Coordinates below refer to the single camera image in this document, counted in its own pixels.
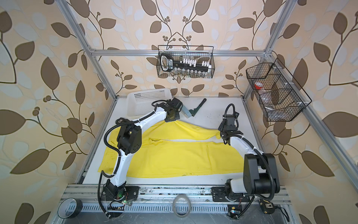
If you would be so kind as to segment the white plastic basket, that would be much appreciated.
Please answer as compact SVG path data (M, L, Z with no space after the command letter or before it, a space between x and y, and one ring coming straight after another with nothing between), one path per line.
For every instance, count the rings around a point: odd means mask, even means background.
M172 94L167 88L129 93L126 99L127 116L136 117L145 115L154 109L152 102L171 98Z

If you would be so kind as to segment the yellow trousers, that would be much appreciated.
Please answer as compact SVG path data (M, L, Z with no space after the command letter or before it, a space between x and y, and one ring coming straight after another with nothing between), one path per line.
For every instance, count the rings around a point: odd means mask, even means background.
M242 173L244 159L220 139L220 132L183 121L158 122L142 133L142 146L125 177L170 178Z

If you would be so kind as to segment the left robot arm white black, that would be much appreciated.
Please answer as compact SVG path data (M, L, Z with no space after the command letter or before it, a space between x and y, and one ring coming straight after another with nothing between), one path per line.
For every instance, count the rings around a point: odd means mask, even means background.
M177 99L157 100L152 102L153 110L136 120L119 118L115 126L111 127L103 136L106 147L117 153L115 169L111 175L101 171L102 177L107 181L102 190L98 190L98 200L123 202L135 198L125 189L126 177L130 163L135 153L142 146L142 134L158 122L172 122L180 119L179 113L183 103Z

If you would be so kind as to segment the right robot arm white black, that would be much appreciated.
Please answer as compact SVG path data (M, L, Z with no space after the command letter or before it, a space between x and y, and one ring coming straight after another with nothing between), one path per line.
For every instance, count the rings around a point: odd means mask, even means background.
M247 194L270 202L280 191L275 157L256 148L238 130L238 117L235 105L229 104L218 128L224 144L236 149L244 159L243 177L227 180L224 185L225 198L234 202Z

